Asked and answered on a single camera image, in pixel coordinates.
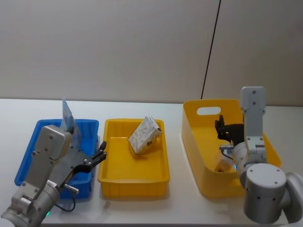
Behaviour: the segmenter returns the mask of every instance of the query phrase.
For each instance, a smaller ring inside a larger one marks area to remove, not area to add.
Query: basket handle hole
[[[221,112],[221,108],[218,106],[214,107],[200,107],[197,109],[198,115],[217,115]]]

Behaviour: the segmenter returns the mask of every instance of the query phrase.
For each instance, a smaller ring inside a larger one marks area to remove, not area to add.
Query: blue plastic bin
[[[32,138],[30,139],[27,150],[15,178],[15,184],[17,186],[20,186],[25,180],[28,169],[32,162],[31,153],[35,150],[35,144],[42,127],[51,124],[60,127],[61,122],[62,119],[39,120],[37,122]],[[82,135],[81,149],[88,156],[92,156],[96,153],[99,122],[97,120],[77,119],[76,123]],[[80,190],[79,194],[76,196],[76,199],[86,199],[90,196],[92,190],[92,178],[93,172],[90,172],[88,174],[78,173],[68,182],[69,185]],[[60,198],[70,199],[71,192],[64,189],[60,194]]]

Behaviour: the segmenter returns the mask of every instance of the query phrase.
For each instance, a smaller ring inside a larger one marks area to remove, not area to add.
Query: gray wall
[[[219,0],[2,0],[0,98],[201,97]],[[203,98],[303,105],[303,1],[223,0]]]

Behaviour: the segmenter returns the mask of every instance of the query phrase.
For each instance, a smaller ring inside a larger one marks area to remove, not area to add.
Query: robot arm
[[[32,163],[25,181],[11,199],[11,205],[2,218],[16,227],[37,227],[60,198],[63,188],[77,194],[78,189],[68,185],[76,173],[89,173],[106,159],[106,142],[92,157],[80,149],[70,147],[73,128],[63,131],[50,125],[41,129],[32,153]]]
[[[233,137],[243,137],[244,141],[236,140],[236,144],[219,148],[222,152],[231,150],[245,189],[244,213],[248,218],[270,224],[279,219],[283,210],[290,223],[287,226],[303,226],[303,178],[295,173],[285,174],[267,163],[262,122],[265,106],[263,87],[244,87],[241,90],[244,129],[238,127],[235,133],[235,125],[216,124],[217,131],[227,131],[223,138],[218,132],[219,139],[233,142]]]

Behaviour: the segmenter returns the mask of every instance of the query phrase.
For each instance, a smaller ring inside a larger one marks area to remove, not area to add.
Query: yellow plastic tray
[[[128,137],[143,119],[109,119],[105,121],[103,140],[107,142],[107,158],[101,163],[98,181],[107,197],[163,196],[169,182],[169,164],[164,123],[156,120],[162,130],[148,148],[147,154],[136,155]]]
[[[198,115],[200,107],[220,107],[216,115]],[[191,100],[183,104],[182,139],[200,192],[210,198],[242,196],[235,169],[220,173],[215,171],[218,163],[219,145],[227,144],[217,138],[214,121],[224,116],[225,124],[243,123],[239,101],[234,99]],[[280,167],[281,161],[264,135],[267,161]]]

